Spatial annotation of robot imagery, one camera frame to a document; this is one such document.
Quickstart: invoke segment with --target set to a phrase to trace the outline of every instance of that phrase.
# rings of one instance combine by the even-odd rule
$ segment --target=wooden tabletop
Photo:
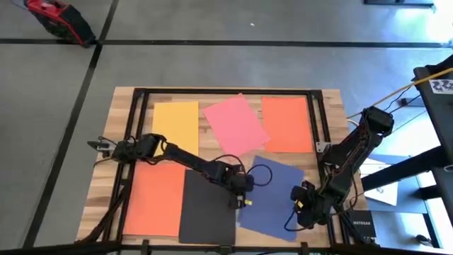
[[[132,101],[132,93],[134,87],[117,87],[113,94],[110,111],[108,113],[108,119],[105,124],[105,130],[103,133],[104,137],[112,140],[122,140],[125,132],[125,126],[127,117],[129,114],[130,104]],[[344,111],[343,103],[341,101],[340,91],[334,89],[325,89],[323,92],[324,106],[326,109],[327,121],[329,126],[329,132],[333,143],[341,142],[348,133],[348,124],[346,122],[346,114]],[[143,133],[151,132],[152,116],[153,116],[153,104],[156,102],[181,102],[181,101],[198,101],[200,107],[199,122],[200,122],[200,153],[199,156],[204,159],[213,159],[221,154],[223,151],[217,140],[214,137],[214,133],[210,128],[207,120],[202,114],[201,110],[213,103],[218,103],[224,99],[231,97],[229,94],[176,94],[176,93],[162,93],[152,94],[149,96],[149,103],[147,108],[147,116],[145,118],[144,131]],[[261,97],[264,95],[245,95],[250,107],[256,112],[257,116],[262,120],[261,114]],[[321,141],[323,140],[321,119],[319,117],[319,109],[317,103],[314,104],[316,122],[318,123],[318,129]],[[135,130],[137,119],[134,120],[135,126],[132,130]],[[263,148],[250,152],[241,156],[246,169],[252,165],[253,158],[255,155],[281,162],[283,164],[289,164],[298,167],[305,171],[305,179],[319,187],[319,173],[316,163],[316,155],[314,153],[270,153],[265,152]],[[115,179],[117,169],[117,163],[114,161],[107,161],[101,163],[94,168],[93,178],[91,180],[90,189],[88,191],[88,197],[84,212],[81,218],[79,226],[79,232],[77,239],[82,239],[98,224],[104,213],[107,211],[112,193],[113,182]],[[355,180],[358,187],[358,193],[363,192],[362,183],[358,173],[355,176]],[[350,192],[349,198],[353,197],[354,192]],[[366,210],[367,204],[363,195],[359,197],[357,210]],[[113,223],[112,238],[115,237],[117,221]],[[335,236],[338,241],[341,240],[340,228],[338,225],[338,219],[334,218],[335,225]],[[123,238],[124,244],[141,244],[143,239],[148,239],[150,244],[166,244],[166,245],[179,245],[178,238],[170,237],[139,237],[139,236],[127,236]],[[329,247],[328,232],[326,226],[316,225],[311,230],[305,230],[297,233],[297,239],[295,242],[288,242],[282,239],[271,237],[265,234],[254,232],[242,227],[236,228],[236,246],[260,246],[260,247],[297,247],[300,246],[300,242],[307,242],[310,247]]]

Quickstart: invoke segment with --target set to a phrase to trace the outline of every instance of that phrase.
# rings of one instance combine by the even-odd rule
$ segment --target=orange paper
[[[185,167],[137,162],[124,234],[177,237],[183,207]]]
[[[267,152],[313,152],[306,98],[262,97]]]

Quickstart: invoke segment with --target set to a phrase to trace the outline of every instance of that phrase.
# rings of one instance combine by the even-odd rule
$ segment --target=pink paper
[[[241,156],[269,141],[269,136],[242,94],[203,109],[220,147]]]

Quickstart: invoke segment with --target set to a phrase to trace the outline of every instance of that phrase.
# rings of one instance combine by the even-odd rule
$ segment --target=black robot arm
[[[393,125],[390,113],[375,107],[366,108],[362,111],[360,124],[355,130],[340,144],[325,148],[319,162],[326,172],[326,179],[321,180],[321,187],[315,189],[312,183],[304,181],[302,186],[292,189],[291,199],[295,202],[293,214],[297,214],[297,222],[303,227],[296,230],[326,224],[332,215],[332,207],[337,210],[336,214],[344,218],[343,221],[348,220],[342,215],[344,211],[341,208],[349,194],[351,183],[355,184],[354,174],[382,139],[390,135]]]
[[[154,165],[162,160],[171,160],[198,171],[209,182],[217,184],[231,193],[229,206],[233,209],[246,206],[246,192],[252,191],[255,184],[253,176],[246,173],[243,164],[231,165],[218,160],[206,161],[181,149],[176,144],[167,142],[163,135],[145,134],[139,140],[131,137],[131,139],[118,142],[118,144],[105,141],[104,137],[99,137],[99,141],[91,141],[88,144],[102,152],[104,158],[113,159],[123,164],[140,160]],[[159,146],[163,153],[156,156]]]

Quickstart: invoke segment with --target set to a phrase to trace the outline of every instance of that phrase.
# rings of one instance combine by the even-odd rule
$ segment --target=colored paper sheet
[[[155,103],[152,132],[198,155],[198,102]]]
[[[294,207],[294,202],[289,199],[292,187],[301,185],[304,172],[296,167],[258,156],[253,162],[254,166],[257,164],[269,166],[273,172],[273,179],[267,186],[256,186],[253,191],[247,193],[247,200],[251,205],[247,205],[239,213],[241,227],[294,241],[297,233],[288,232],[283,226]],[[255,177],[256,183],[265,183],[269,179],[268,170],[264,167],[254,168],[251,174]],[[289,229],[298,227],[296,217],[291,219],[287,227]]]
[[[209,106],[203,113],[226,154],[241,156],[269,140],[242,94]]]
[[[232,245],[236,238],[236,211],[228,207],[229,192],[200,173],[185,174],[179,242]]]
[[[124,234],[177,237],[184,176],[185,167],[174,162],[137,163]]]
[[[262,97],[267,152],[313,152],[306,98]]]

